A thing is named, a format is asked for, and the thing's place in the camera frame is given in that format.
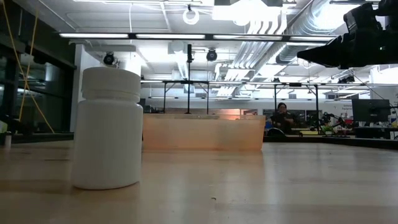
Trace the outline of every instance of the man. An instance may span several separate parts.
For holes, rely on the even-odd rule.
[[[279,128],[285,134],[292,130],[294,125],[293,116],[287,111],[287,106],[285,103],[279,103],[277,107],[277,112],[271,117],[272,125],[275,128]]]

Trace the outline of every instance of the white plastic bottle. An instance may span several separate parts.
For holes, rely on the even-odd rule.
[[[75,131],[72,184],[115,189],[139,181],[142,107],[140,76],[116,68],[83,72]]]

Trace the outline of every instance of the black hair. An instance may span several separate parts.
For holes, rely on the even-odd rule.
[[[279,104],[278,104],[278,110],[279,110],[279,108],[280,108],[281,106],[285,106],[285,107],[286,107],[286,109],[287,109],[287,106],[286,106],[286,104],[285,104],[285,103],[279,103]]]

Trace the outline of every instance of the computer monitor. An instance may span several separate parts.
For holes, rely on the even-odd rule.
[[[352,100],[354,121],[386,122],[391,114],[389,100]]]

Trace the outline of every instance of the yellow cable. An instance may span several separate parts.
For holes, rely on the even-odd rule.
[[[33,94],[30,92],[30,87],[29,87],[29,85],[28,85],[28,83],[27,83],[27,77],[28,77],[29,70],[30,70],[30,62],[29,62],[29,65],[28,65],[28,69],[27,69],[27,71],[26,71],[27,73],[26,73],[26,75],[25,75],[24,70],[22,69],[22,66],[21,66],[21,62],[19,61],[18,53],[17,53],[16,47],[15,47],[14,38],[13,38],[13,36],[12,36],[11,27],[10,27],[10,23],[9,23],[9,20],[8,20],[8,15],[7,15],[7,9],[6,9],[6,4],[5,4],[5,2],[2,3],[2,8],[3,8],[3,10],[4,10],[4,15],[5,15],[6,22],[7,22],[8,33],[9,33],[10,38],[11,38],[12,47],[14,48],[14,53],[15,53],[15,56],[16,56],[16,60],[17,60],[19,69],[21,70],[21,73],[22,73],[22,75],[24,76],[24,81],[25,81],[25,86],[24,86],[24,97],[25,97],[25,89],[27,88],[30,97],[32,98],[34,104],[36,105],[37,110],[38,110],[39,113],[42,115],[42,117],[43,117],[45,123],[46,123],[47,126],[51,129],[51,132],[55,133],[54,130],[51,128],[51,125],[49,124],[49,122],[48,122],[47,119],[45,118],[45,116],[44,116],[42,110],[39,108],[39,105],[37,104],[35,98],[33,97]],[[30,47],[31,47],[31,48],[30,48],[30,56],[32,56],[32,52],[33,52],[34,38],[35,38],[36,27],[37,27],[37,19],[38,19],[38,12],[39,12],[39,10],[36,9],[35,26],[34,26],[34,30],[33,30],[32,45],[30,46]],[[24,97],[22,98],[21,110],[20,110],[20,113],[19,113],[19,121],[21,121],[21,114],[22,114],[22,108],[23,108],[23,104],[24,104]]]

